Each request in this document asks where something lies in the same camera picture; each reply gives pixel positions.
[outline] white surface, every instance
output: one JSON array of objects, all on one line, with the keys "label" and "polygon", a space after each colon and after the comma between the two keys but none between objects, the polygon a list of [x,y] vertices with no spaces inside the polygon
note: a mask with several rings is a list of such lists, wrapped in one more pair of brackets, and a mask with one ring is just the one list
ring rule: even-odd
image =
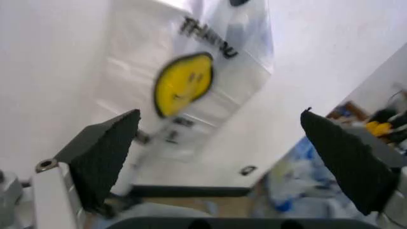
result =
[{"label": "white surface", "polygon": [[0,0],[0,168],[28,179],[89,122],[108,0]]},{"label": "white surface", "polygon": [[77,229],[83,224],[77,222],[72,208],[64,177],[59,167],[35,174],[32,177],[35,228]]},{"label": "white surface", "polygon": [[400,86],[407,89],[406,60],[407,44],[384,62],[345,101],[354,101],[370,114],[384,108],[390,97],[400,91]]},{"label": "white surface", "polygon": [[[247,187],[407,42],[407,1],[270,0],[275,73],[193,162],[144,161],[136,184]],[[246,165],[258,169],[238,174]]]},{"label": "white surface", "polygon": [[[139,184],[252,185],[407,41],[404,0],[270,0],[275,73],[190,163],[143,162]],[[0,167],[28,178],[88,123],[108,0],[0,0]],[[258,169],[238,175],[246,165]]]}]

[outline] yellow object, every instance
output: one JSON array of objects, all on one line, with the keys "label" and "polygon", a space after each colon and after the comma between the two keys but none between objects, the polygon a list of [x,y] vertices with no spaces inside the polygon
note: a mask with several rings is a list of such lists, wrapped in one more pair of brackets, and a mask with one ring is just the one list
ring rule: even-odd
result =
[{"label": "yellow object", "polygon": [[157,78],[154,103],[160,117],[177,114],[203,96],[213,80],[212,56],[207,52],[182,56],[164,67]]},{"label": "yellow object", "polygon": [[376,121],[370,122],[366,124],[366,129],[371,132],[374,136],[382,136],[387,134],[391,129],[390,123],[382,123],[379,124]]},{"label": "yellow object", "polygon": [[373,122],[370,122],[370,123],[367,123],[367,124],[366,124],[366,129],[367,129],[369,132],[373,133],[373,131],[375,130],[375,128],[376,128],[378,125],[379,125],[379,122],[373,121]]}]

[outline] white plastic part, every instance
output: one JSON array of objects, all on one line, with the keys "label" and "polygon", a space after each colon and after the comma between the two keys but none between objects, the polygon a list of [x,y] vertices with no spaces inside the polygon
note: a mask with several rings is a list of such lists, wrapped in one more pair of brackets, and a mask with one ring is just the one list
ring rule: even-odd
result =
[{"label": "white plastic part", "polygon": [[35,227],[81,229],[85,212],[71,182],[68,165],[59,165],[32,177]]}]

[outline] smiley face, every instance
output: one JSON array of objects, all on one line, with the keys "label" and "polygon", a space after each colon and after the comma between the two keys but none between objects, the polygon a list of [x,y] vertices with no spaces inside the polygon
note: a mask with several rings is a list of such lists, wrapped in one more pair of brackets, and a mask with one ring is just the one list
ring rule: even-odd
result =
[{"label": "smiley face", "polygon": [[212,56],[207,52],[182,56],[166,65],[154,88],[157,114],[177,114],[208,92],[213,80]]}]

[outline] black plastic part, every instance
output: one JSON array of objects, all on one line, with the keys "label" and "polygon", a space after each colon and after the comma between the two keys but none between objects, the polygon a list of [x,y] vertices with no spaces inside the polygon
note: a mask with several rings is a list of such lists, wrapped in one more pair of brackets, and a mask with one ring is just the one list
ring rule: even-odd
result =
[{"label": "black plastic part", "polygon": [[256,166],[246,166],[240,170],[242,176],[247,176],[257,169]]},{"label": "black plastic part", "polygon": [[373,156],[360,138],[326,118],[304,111],[301,126],[356,208],[365,215],[380,212],[397,187],[399,175]]},{"label": "black plastic part", "polygon": [[3,171],[0,169],[0,184],[4,182],[4,173]]},{"label": "black plastic part", "polygon": [[354,219],[131,218],[108,229],[377,229]]},{"label": "black plastic part", "polygon": [[229,0],[230,4],[234,7],[241,6],[247,3],[249,0]]},{"label": "black plastic part", "polygon": [[243,197],[248,187],[133,186],[134,197]]},{"label": "black plastic part", "polygon": [[140,111],[132,110],[90,125],[55,156],[69,165],[84,209],[109,213],[103,201],[117,180],[139,120]]}]

